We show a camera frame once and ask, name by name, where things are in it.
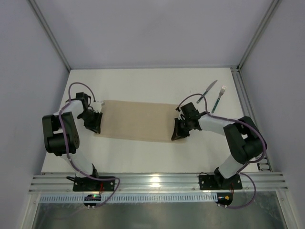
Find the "beige cloth napkin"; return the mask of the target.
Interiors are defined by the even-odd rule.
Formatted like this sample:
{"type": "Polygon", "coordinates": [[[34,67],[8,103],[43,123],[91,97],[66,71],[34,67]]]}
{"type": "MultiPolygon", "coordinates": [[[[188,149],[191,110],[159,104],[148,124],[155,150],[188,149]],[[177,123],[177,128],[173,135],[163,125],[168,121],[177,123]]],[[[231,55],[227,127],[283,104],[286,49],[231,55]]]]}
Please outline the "beige cloth napkin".
{"type": "Polygon", "coordinates": [[[174,104],[106,100],[102,108],[101,132],[96,137],[170,143],[174,119],[179,117],[174,104]]]}

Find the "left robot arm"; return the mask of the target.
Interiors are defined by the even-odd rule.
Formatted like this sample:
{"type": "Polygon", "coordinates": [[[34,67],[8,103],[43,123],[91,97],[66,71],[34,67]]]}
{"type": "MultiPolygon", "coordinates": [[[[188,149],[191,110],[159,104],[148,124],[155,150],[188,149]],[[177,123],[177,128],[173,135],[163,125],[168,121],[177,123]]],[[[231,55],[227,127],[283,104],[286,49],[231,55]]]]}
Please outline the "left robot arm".
{"type": "Polygon", "coordinates": [[[99,134],[101,132],[103,101],[96,101],[84,92],[66,101],[56,113],[42,118],[45,149],[67,162],[76,177],[86,177],[99,181],[99,174],[94,164],[89,162],[79,149],[80,136],[76,122],[82,120],[85,129],[99,134]]]}

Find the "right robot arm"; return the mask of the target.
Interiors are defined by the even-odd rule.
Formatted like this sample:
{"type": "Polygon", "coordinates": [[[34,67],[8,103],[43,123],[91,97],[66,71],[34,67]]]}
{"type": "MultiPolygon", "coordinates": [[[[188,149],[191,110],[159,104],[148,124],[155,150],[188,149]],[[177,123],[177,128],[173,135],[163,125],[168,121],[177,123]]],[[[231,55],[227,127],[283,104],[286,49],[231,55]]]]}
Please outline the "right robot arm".
{"type": "Polygon", "coordinates": [[[225,119],[208,112],[199,112],[193,103],[177,107],[179,117],[174,120],[171,140],[189,137],[192,130],[209,131],[223,135],[230,155],[215,169],[213,174],[200,174],[200,190],[241,190],[239,172],[250,161],[267,149],[267,144],[256,125],[248,116],[240,119],[225,119]]]}

